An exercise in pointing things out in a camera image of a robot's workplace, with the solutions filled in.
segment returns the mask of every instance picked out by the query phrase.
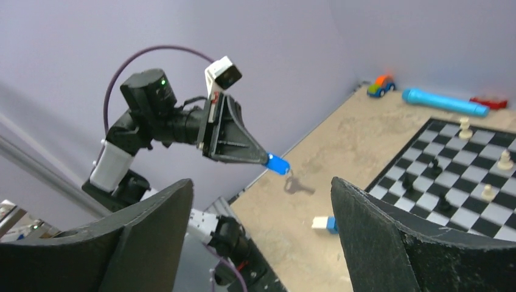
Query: blue cylinder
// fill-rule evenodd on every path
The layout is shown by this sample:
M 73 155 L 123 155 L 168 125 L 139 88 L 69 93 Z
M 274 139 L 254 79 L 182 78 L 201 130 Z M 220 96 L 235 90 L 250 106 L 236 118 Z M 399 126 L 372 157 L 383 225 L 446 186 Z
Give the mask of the blue cylinder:
M 437 94 L 423 92 L 419 89 L 406 89 L 403 91 L 402 99 L 413 105 L 427 105 L 447 111 L 467 114 L 470 116 L 486 117 L 489 114 L 489 107 L 466 100 L 454 99 L 452 97 L 439 96 Z

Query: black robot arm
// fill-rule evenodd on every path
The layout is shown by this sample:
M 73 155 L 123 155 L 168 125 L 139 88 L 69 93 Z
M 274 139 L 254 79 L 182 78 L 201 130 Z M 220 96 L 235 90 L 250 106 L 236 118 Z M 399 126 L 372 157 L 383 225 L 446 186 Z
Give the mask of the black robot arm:
M 158 141 L 196 145 L 203 156 L 225 163 L 263 164 L 269 153 L 247 132 L 240 105 L 229 95 L 215 92 L 201 99 L 204 108 L 177 100 L 163 70 L 133 74 L 120 90 L 129 109 L 110 127 L 100 158 L 83 190 L 115 212 L 141 200 L 149 182 L 129 169 L 140 149 L 152 149 Z

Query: table surface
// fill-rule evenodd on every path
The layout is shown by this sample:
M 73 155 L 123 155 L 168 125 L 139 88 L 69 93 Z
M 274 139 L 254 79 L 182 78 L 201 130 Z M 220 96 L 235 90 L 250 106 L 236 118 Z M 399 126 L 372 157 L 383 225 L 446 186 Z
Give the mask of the table surface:
M 430 117 L 461 117 L 408 105 L 401 92 L 372 99 L 366 90 L 358 89 L 285 156 L 294 177 L 313 194 L 287 193 L 286 177 L 267 172 L 231 205 L 292 292 L 352 291 L 339 237 L 311 229 L 313 217 L 333 215 L 332 178 L 364 189 Z M 516 113 L 492 111 L 483 119 L 471 117 L 470 123 L 516 131 Z

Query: toy car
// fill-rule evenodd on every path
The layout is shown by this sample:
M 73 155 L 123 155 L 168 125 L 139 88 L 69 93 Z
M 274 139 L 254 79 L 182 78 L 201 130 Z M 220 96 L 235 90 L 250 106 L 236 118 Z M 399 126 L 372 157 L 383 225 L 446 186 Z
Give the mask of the toy car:
M 481 105 L 485 105 L 492 110 L 500 110 L 502 108 L 507 108 L 507 100 L 506 99 L 498 99 L 496 97 L 486 97 L 486 96 L 475 96 L 469 99 L 470 102 L 479 103 Z
M 390 75 L 382 75 L 369 86 L 368 95 L 371 97 L 383 97 L 387 91 L 395 90 L 396 85 Z

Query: white camera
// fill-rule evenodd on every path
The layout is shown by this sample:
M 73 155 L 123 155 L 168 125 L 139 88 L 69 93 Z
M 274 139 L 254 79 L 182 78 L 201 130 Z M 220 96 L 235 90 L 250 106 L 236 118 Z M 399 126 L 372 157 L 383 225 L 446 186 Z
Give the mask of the white camera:
M 227 90 L 242 77 L 242 73 L 228 56 L 213 62 L 206 68 L 204 74 L 206 75 L 206 85 L 209 93 L 214 91 L 214 85 L 217 85 L 221 91 Z

